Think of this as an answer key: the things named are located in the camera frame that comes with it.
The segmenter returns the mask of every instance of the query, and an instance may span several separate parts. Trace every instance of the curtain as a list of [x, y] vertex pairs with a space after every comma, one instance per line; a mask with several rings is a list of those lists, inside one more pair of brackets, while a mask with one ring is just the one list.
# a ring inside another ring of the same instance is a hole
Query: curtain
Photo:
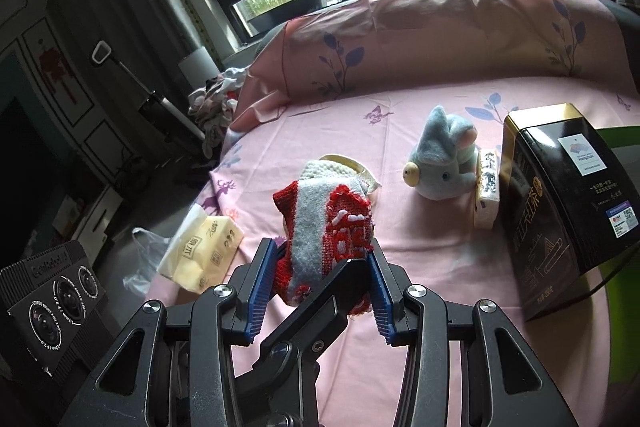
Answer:
[[149, 161], [175, 148], [139, 115], [145, 93], [113, 62], [94, 68], [90, 55], [103, 39], [150, 89], [186, 111], [191, 88], [178, 62], [202, 45], [181, 0], [49, 0], [47, 15], [73, 65], [119, 131]]

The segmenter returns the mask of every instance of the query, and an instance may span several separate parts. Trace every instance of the screw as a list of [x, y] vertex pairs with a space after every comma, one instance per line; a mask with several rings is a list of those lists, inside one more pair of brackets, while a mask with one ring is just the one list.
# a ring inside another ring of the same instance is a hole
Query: screw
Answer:
[[147, 301], [142, 304], [142, 311], [145, 313], [157, 313], [160, 311], [160, 306], [159, 301]]
[[496, 305], [495, 302], [490, 301], [489, 299], [482, 299], [478, 305], [480, 306], [480, 309], [484, 312], [484, 313], [493, 313], [498, 309], [498, 306]]
[[228, 297], [232, 292], [231, 286], [227, 286], [226, 284], [219, 284], [213, 288], [213, 295], [216, 297]]
[[406, 292], [412, 297], [424, 297], [427, 295], [427, 288], [421, 284], [412, 284], [406, 289]]
[[282, 357], [289, 350], [289, 344], [286, 342], [279, 342], [275, 346], [271, 347], [271, 356], [276, 359]]
[[267, 420], [267, 427], [290, 427], [292, 424], [289, 418], [280, 413], [272, 414]]

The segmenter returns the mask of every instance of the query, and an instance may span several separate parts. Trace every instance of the yellow plush nose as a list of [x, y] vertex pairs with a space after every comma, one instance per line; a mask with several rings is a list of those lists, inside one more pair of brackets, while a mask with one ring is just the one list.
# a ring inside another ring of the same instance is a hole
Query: yellow plush nose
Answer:
[[402, 169], [402, 179], [410, 187], [415, 187], [420, 181], [420, 168], [413, 162], [407, 162]]

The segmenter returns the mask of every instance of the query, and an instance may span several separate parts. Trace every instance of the blue gripper pad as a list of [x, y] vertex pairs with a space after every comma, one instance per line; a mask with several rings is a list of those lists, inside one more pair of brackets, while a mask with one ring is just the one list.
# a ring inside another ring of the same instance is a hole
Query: blue gripper pad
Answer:
[[394, 324], [393, 302], [391, 295], [386, 288], [385, 282], [380, 273], [380, 268], [373, 254], [367, 255], [367, 262], [371, 270], [371, 288], [369, 289], [369, 298], [371, 299], [371, 307], [378, 324], [380, 335], [385, 337], [386, 343], [391, 344], [396, 339], [398, 331]]
[[254, 287], [247, 299], [246, 326], [244, 337], [248, 343], [254, 341], [255, 335], [260, 333], [267, 304], [271, 298], [271, 287], [276, 276], [276, 263], [278, 262], [278, 247], [275, 241], [270, 241], [267, 252], [258, 269]]

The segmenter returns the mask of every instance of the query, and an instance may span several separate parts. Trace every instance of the bed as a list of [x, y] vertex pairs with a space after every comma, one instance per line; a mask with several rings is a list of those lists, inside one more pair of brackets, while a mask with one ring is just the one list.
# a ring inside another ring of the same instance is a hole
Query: bed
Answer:
[[[595, 128], [640, 123], [625, 40], [598, 0], [358, 0], [287, 23], [263, 49], [248, 71], [220, 165], [196, 203], [244, 230], [230, 274], [261, 238], [283, 236], [271, 196], [297, 179], [306, 161], [327, 153], [356, 158], [382, 184], [372, 211], [388, 261], [445, 300], [497, 302], [578, 423], [596, 426], [609, 374], [606, 293], [524, 323], [500, 226], [473, 228], [471, 194], [426, 200], [401, 175], [438, 103], [474, 122], [480, 147], [499, 151], [507, 112], [562, 102]], [[160, 276], [147, 297], [166, 305], [184, 299]], [[234, 351], [237, 374], [251, 368], [261, 338], [291, 310], [278, 298], [270, 302], [254, 345]], [[385, 345], [372, 314], [351, 319], [319, 359], [320, 422], [392, 425], [405, 352]], [[453, 426], [460, 424], [454, 343], [450, 359]], [[366, 407], [354, 407], [358, 397]]]

